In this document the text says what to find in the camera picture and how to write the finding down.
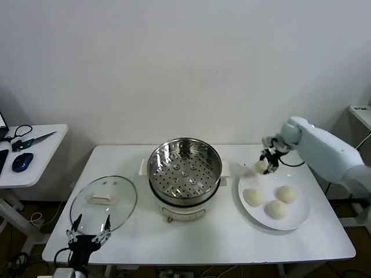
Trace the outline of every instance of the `white desk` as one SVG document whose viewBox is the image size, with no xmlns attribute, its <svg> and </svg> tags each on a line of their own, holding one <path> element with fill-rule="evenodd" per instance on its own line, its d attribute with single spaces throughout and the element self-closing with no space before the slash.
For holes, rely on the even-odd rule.
<svg viewBox="0 0 371 278">
<path fill-rule="evenodd" d="M 328 261 L 355 256 L 355 249 L 321 188 L 304 165 L 280 166 L 272 180 L 291 174 L 307 194 L 311 211 L 306 223 L 291 232 L 275 231 L 254 221 L 237 199 L 239 165 L 251 165 L 260 156 L 260 145 L 217 145 L 229 161 L 235 180 L 220 187 L 215 206 L 191 223 L 165 221 L 154 202 L 148 181 L 138 175 L 140 163 L 155 146 L 98 146 L 94 149 L 64 211 L 44 249 L 43 259 L 52 262 L 55 253 L 67 246 L 66 229 L 71 227 L 70 207 L 77 193 L 91 181 L 107 175 L 131 179 L 138 202 L 127 223 L 112 233 L 108 242 L 93 253 L 89 263 L 102 265 L 210 265 L 266 264 Z M 285 157 L 295 162 L 296 154 Z M 58 261 L 66 262 L 61 253 Z"/>
<path fill-rule="evenodd" d="M 27 235 L 27 241 L 22 249 L 26 253 L 30 253 L 34 244 L 46 242 L 47 236 L 43 235 L 37 227 L 31 225 L 16 211 L 17 209 L 22 210 L 23 205 L 7 189 L 29 187 L 36 184 L 68 130 L 67 125 L 41 125 L 32 126 L 32 128 L 32 132 L 19 139 L 27 141 L 53 131 L 57 132 L 22 152 L 12 152 L 11 144 L 8 142 L 0 143 L 0 150 L 9 149 L 8 157 L 0 174 L 0 215 L 4 218 L 0 232 L 8 222 Z M 7 136 L 13 136 L 15 129 L 16 127 L 10 127 Z M 32 152 L 34 158 L 27 170 L 15 173 L 12 170 L 12 163 L 23 152 Z"/>
</svg>

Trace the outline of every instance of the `scissors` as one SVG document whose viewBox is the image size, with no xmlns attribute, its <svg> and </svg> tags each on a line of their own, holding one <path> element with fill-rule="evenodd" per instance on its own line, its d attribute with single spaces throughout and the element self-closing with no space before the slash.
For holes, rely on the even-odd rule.
<svg viewBox="0 0 371 278">
<path fill-rule="evenodd" d="M 32 138 L 27 141 L 22 142 L 21 140 L 18 140 L 12 144 L 12 151 L 18 152 L 22 151 L 24 149 L 28 149 L 30 146 L 36 145 L 47 139 L 49 136 L 52 136 L 56 131 L 50 132 L 48 134 L 45 134 L 43 136 Z"/>
</svg>

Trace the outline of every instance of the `table leg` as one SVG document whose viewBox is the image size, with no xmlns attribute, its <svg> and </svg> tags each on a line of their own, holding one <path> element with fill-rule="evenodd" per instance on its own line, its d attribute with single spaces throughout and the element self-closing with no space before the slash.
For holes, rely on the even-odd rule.
<svg viewBox="0 0 371 278">
<path fill-rule="evenodd" d="M 106 270 L 104 271 L 104 278 L 110 278 L 112 273 L 113 265 L 107 265 Z"/>
<path fill-rule="evenodd" d="M 11 207 L 4 199 L 0 198 L 0 216 L 5 221 L 16 227 L 19 231 L 26 236 L 31 236 L 35 239 L 43 238 L 43 234 L 22 217 L 13 207 Z"/>
<path fill-rule="evenodd" d="M 323 265 L 325 262 L 306 262 L 298 263 L 292 270 L 285 273 L 283 266 L 278 265 L 279 275 L 281 278 L 304 278 L 316 268 Z"/>
<path fill-rule="evenodd" d="M 2 189 L 0 191 L 0 197 L 5 199 L 11 206 L 13 206 L 16 210 L 23 210 L 24 205 L 18 200 L 17 197 L 8 189 Z"/>
</svg>

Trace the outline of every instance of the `blue computer mouse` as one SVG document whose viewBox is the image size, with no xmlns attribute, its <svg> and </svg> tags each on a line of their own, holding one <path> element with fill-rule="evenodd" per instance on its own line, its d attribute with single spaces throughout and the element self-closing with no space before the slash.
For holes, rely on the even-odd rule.
<svg viewBox="0 0 371 278">
<path fill-rule="evenodd" d="M 33 158 L 34 154 L 31 152 L 22 153 L 13 161 L 12 170 L 17 173 L 24 171 L 28 168 Z"/>
</svg>

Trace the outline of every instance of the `robotic arm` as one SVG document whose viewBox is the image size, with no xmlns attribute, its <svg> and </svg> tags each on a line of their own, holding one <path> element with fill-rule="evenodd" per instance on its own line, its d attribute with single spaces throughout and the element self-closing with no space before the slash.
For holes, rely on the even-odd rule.
<svg viewBox="0 0 371 278">
<path fill-rule="evenodd" d="M 288 119 L 280 133 L 263 138 L 263 145 L 260 160 L 268 160 L 265 174 L 275 172 L 280 157 L 296 149 L 303 161 L 327 181 L 342 184 L 358 196 L 371 191 L 371 169 L 365 166 L 359 152 L 303 118 Z"/>
</svg>

